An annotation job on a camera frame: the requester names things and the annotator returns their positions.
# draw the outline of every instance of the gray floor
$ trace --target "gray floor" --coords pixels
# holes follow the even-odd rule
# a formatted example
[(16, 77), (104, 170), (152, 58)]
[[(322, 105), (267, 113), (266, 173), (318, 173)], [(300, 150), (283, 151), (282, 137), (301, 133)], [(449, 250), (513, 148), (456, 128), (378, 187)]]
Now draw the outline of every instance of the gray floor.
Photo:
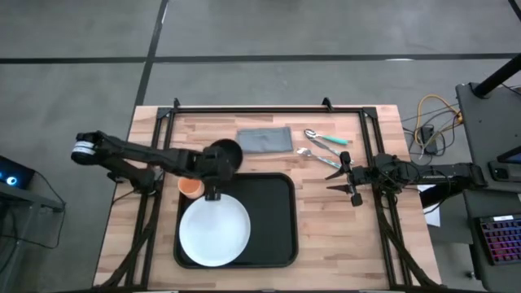
[[(0, 0), (0, 58), (146, 56), (159, 5)], [(506, 0), (171, 0), (157, 54), (511, 53), (521, 51), (520, 29)], [(506, 61), (164, 63), (152, 69), (144, 104), (171, 104), (173, 98), (186, 105), (317, 104), (329, 97), (337, 104), (397, 104), (409, 117), (423, 95), (455, 103), (456, 84), (481, 81)], [(90, 286), (114, 185), (102, 169), (75, 165), (70, 150), (81, 131), (125, 137), (142, 68), (0, 65), (0, 122), (8, 125), (0, 129), (0, 155), (44, 173), (68, 202), (59, 248), (31, 249), (19, 291)], [(507, 84), (521, 84), (521, 76)], [(430, 101), (424, 111), (442, 106)], [(456, 135), (435, 163), (470, 160), (463, 129)], [(434, 247), (445, 284), (479, 288), (465, 277), (471, 270), (465, 246)]]

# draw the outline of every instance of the keyboard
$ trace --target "keyboard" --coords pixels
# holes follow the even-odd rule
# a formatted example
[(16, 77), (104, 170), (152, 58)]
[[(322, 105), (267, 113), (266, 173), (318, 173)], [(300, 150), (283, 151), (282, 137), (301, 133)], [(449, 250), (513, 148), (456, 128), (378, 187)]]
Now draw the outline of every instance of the keyboard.
[(491, 265), (521, 262), (521, 214), (476, 219)]

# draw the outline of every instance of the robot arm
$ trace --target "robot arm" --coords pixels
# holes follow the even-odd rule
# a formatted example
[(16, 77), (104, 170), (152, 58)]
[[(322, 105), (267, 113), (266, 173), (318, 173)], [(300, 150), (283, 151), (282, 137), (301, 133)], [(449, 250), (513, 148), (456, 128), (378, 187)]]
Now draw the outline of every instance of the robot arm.
[(430, 206), (440, 202), (442, 195), (453, 195), (464, 189), (483, 188), (487, 185), (481, 168), (470, 163), (422, 166), (412, 162), (402, 161), (395, 155), (378, 154), (374, 158), (374, 166), (351, 168), (348, 152), (340, 154), (342, 168), (326, 179), (346, 174), (348, 184), (330, 186), (328, 189), (342, 190), (351, 194), (353, 206), (361, 205), (361, 196), (356, 186), (378, 184), (382, 192), (399, 194), (407, 185), (436, 185), (422, 193), (422, 205)]
[(222, 147), (214, 144), (203, 151), (177, 148), (157, 150), (122, 141), (101, 131), (79, 133), (76, 140), (72, 160), (82, 165), (100, 165), (110, 171), (108, 176), (111, 179), (129, 179), (134, 189), (146, 194), (156, 188), (154, 170), (134, 167), (124, 159), (159, 166), (165, 172), (199, 179), (212, 187), (221, 181), (229, 181), (238, 167), (232, 165), (229, 154)]

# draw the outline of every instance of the orange cup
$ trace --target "orange cup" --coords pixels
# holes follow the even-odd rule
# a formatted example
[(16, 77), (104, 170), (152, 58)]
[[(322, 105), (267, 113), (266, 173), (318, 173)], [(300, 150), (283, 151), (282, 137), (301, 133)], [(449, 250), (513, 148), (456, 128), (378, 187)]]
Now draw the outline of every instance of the orange cup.
[(179, 177), (177, 188), (189, 199), (197, 199), (204, 193), (204, 184), (197, 179)]

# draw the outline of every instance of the black tray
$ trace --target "black tray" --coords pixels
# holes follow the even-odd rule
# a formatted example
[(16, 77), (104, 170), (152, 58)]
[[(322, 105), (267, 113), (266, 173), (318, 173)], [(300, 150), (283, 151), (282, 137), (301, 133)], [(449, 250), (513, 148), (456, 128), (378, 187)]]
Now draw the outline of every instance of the black tray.
[[(229, 268), (280, 268), (290, 265), (299, 252), (296, 223), (295, 186), (282, 173), (239, 173), (222, 188), (246, 208), (252, 225), (244, 251), (227, 265)], [(179, 195), (173, 258), (186, 269), (212, 269), (196, 264), (186, 255), (179, 241), (179, 224), (185, 210), (194, 202)]]

